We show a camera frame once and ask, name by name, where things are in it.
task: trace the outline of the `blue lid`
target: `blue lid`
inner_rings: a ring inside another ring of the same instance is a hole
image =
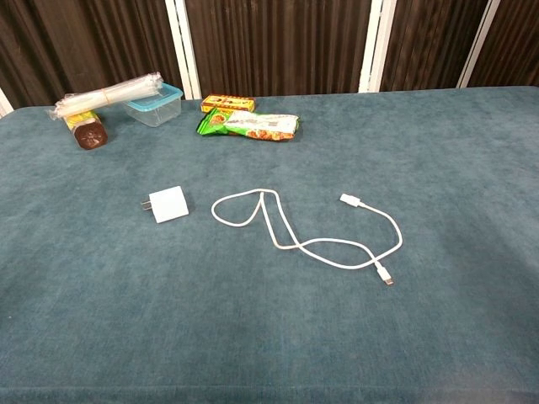
[[[152,95],[151,97],[134,99],[125,104],[137,111],[147,112],[168,104],[169,102],[180,98],[182,95],[184,95],[182,90],[164,82],[163,86],[159,89],[159,94]]]

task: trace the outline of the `transparent plastic box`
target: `transparent plastic box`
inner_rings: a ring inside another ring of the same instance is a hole
[[[145,125],[156,127],[180,114],[182,95],[182,90],[164,82],[158,95],[134,99],[124,103],[124,108],[129,116]]]

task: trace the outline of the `white charger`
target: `white charger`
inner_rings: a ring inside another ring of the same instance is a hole
[[[170,221],[189,214],[182,187],[173,187],[149,194],[149,200],[142,202],[144,210],[151,210],[157,223]]]

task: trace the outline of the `cable plug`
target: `cable plug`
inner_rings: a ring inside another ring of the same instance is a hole
[[[350,206],[354,206],[355,208],[357,208],[358,206],[363,208],[365,206],[365,204],[361,202],[361,199],[356,198],[354,195],[342,194],[340,195],[339,200],[341,202],[345,202],[346,204]]]
[[[382,280],[386,283],[387,286],[391,286],[392,284],[394,284],[393,279],[391,275],[387,272],[386,267],[384,267],[378,261],[375,261],[374,265],[376,266],[376,271],[378,272],[378,275],[380,275],[380,278],[382,278]]]

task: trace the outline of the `brown bottle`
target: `brown bottle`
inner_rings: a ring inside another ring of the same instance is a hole
[[[109,139],[101,120],[93,111],[67,116],[64,120],[83,149],[91,150],[103,146]]]

